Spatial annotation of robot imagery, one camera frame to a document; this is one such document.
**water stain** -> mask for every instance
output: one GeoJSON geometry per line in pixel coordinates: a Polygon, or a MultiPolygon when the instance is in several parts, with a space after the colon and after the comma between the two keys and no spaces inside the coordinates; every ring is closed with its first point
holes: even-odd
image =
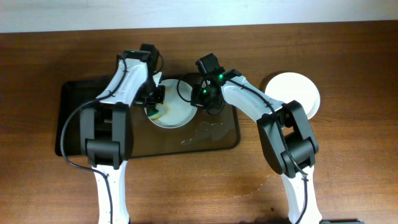
{"type": "Polygon", "coordinates": [[[248,194],[246,194],[246,195],[237,195],[237,196],[234,196],[233,198],[239,198],[239,197],[244,198],[244,197],[249,197],[249,196],[255,194],[256,192],[258,192],[258,191],[262,188],[262,186],[263,186],[264,184],[265,184],[265,183],[261,184],[260,187],[259,187],[257,190],[254,190],[254,191],[252,191],[252,192],[250,192],[250,193],[248,193],[248,194]]]}
{"type": "Polygon", "coordinates": [[[198,141],[202,140],[212,140],[212,141],[219,141],[221,140],[226,134],[228,134],[228,130],[226,129],[223,123],[213,123],[210,124],[206,121],[202,121],[198,125],[198,129],[195,131],[195,135],[193,138],[189,140],[184,140],[181,142],[183,146],[191,146],[198,141]]]}

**white paper plate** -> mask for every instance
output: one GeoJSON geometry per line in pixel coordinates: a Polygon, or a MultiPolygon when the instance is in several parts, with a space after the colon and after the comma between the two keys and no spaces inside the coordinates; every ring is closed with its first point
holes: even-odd
{"type": "Polygon", "coordinates": [[[315,84],[309,78],[294,72],[275,76],[267,84],[265,94],[284,103],[293,100],[299,102],[308,119],[317,113],[321,103],[321,96],[315,84]]]}
{"type": "MultiPolygon", "coordinates": [[[[187,124],[196,114],[198,108],[191,106],[190,103],[183,101],[177,94],[176,79],[163,80],[160,85],[165,86],[165,96],[163,104],[157,104],[156,109],[159,113],[152,116],[154,124],[162,128],[178,128],[187,124]]],[[[180,93],[186,100],[191,100],[192,87],[184,82],[180,82],[180,93]]]]}

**black cable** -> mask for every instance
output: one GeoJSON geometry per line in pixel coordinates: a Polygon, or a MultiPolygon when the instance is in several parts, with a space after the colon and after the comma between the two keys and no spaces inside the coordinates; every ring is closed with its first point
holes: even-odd
{"type": "Polygon", "coordinates": [[[261,94],[259,94],[257,91],[252,90],[252,89],[246,87],[245,85],[239,84],[238,82],[236,82],[236,81],[234,81],[234,80],[231,80],[231,79],[229,79],[229,78],[225,78],[225,77],[224,77],[224,79],[227,80],[227,81],[229,81],[229,82],[231,82],[231,83],[234,83],[235,85],[237,85],[237,86],[239,86],[239,87],[241,87],[241,88],[244,88],[245,90],[248,90],[248,91],[254,93],[255,95],[257,95],[257,96],[267,105],[267,107],[268,107],[268,108],[271,110],[271,112],[272,112],[272,116],[273,116],[274,119],[275,119],[276,125],[277,125],[277,127],[278,127],[278,131],[279,131],[280,138],[282,139],[282,142],[283,142],[283,144],[284,144],[284,147],[285,147],[285,150],[286,150],[286,153],[287,153],[289,159],[292,161],[294,167],[295,167],[302,175],[307,176],[308,174],[307,174],[306,172],[304,172],[304,171],[299,167],[299,165],[296,163],[295,159],[293,158],[292,153],[289,151],[289,149],[288,149],[288,147],[287,147],[287,143],[286,143],[286,141],[285,141],[285,137],[284,137],[284,134],[283,134],[283,132],[282,132],[282,127],[280,126],[278,117],[277,117],[276,112],[275,112],[274,108],[272,107],[271,103],[268,102],[268,101],[267,101],[263,96],[261,96],[261,94]]]}
{"type": "Polygon", "coordinates": [[[160,59],[162,60],[162,65],[160,66],[160,69],[154,73],[154,75],[158,74],[159,72],[162,71],[163,69],[163,65],[164,65],[164,60],[163,60],[163,56],[161,54],[159,54],[160,59]]]}
{"type": "Polygon", "coordinates": [[[303,176],[302,180],[304,181],[304,208],[303,211],[301,212],[300,217],[298,218],[298,220],[295,222],[295,224],[299,224],[301,219],[304,216],[305,211],[307,210],[307,204],[308,204],[308,187],[307,187],[307,176],[303,176]]]}
{"type": "Polygon", "coordinates": [[[182,95],[181,95],[181,93],[180,93],[180,82],[181,82],[181,80],[182,80],[186,75],[188,75],[188,74],[189,74],[189,73],[184,74],[184,75],[182,75],[182,76],[178,79],[178,82],[177,82],[177,93],[178,93],[178,95],[180,96],[181,100],[183,100],[183,101],[185,101],[185,102],[187,102],[187,103],[191,103],[190,100],[186,100],[184,97],[182,97],[182,95]]]}
{"type": "Polygon", "coordinates": [[[65,139],[65,133],[66,133],[66,131],[67,131],[68,124],[69,124],[70,120],[72,120],[72,118],[77,114],[77,112],[79,112],[80,110],[86,108],[87,106],[91,106],[91,105],[93,105],[93,104],[95,104],[95,103],[97,103],[97,102],[99,102],[99,101],[101,101],[101,100],[104,100],[104,99],[109,98],[109,97],[112,96],[114,93],[116,93],[116,91],[118,90],[118,88],[119,88],[120,85],[122,84],[122,82],[123,82],[123,80],[124,80],[124,78],[126,77],[126,74],[127,74],[127,63],[126,63],[126,60],[125,60],[121,55],[118,55],[118,58],[119,58],[120,60],[123,61],[123,64],[124,64],[124,71],[123,71],[122,79],[120,79],[120,82],[118,83],[118,85],[116,86],[116,88],[115,88],[114,90],[110,91],[108,95],[103,96],[103,97],[100,97],[100,98],[97,98],[97,99],[95,99],[95,100],[91,100],[91,101],[86,102],[86,103],[83,103],[83,104],[80,105],[78,108],[76,108],[76,109],[69,115],[69,117],[67,118],[67,120],[65,121],[65,124],[63,125],[63,128],[62,128],[61,139],[60,139],[60,148],[61,148],[62,157],[64,158],[64,160],[65,160],[68,164],[70,164],[70,165],[73,166],[73,167],[82,169],[82,170],[87,170],[87,171],[90,171],[90,172],[96,172],[97,174],[101,175],[101,176],[104,178],[105,184],[106,184],[106,190],[108,191],[109,204],[110,204],[110,209],[111,209],[111,210],[110,210],[110,215],[111,215],[111,222],[110,222],[110,223],[111,223],[111,224],[113,223],[113,204],[112,204],[111,188],[109,187],[109,182],[108,182],[108,176],[105,175],[103,172],[98,171],[98,170],[96,170],[96,169],[92,169],[92,168],[89,168],[89,167],[83,167],[83,166],[80,166],[80,165],[78,165],[78,164],[72,163],[72,162],[68,159],[68,157],[66,156],[66,154],[65,154],[65,150],[64,150],[64,148],[63,148],[63,145],[64,145],[63,142],[64,142],[64,139],[65,139]]]}

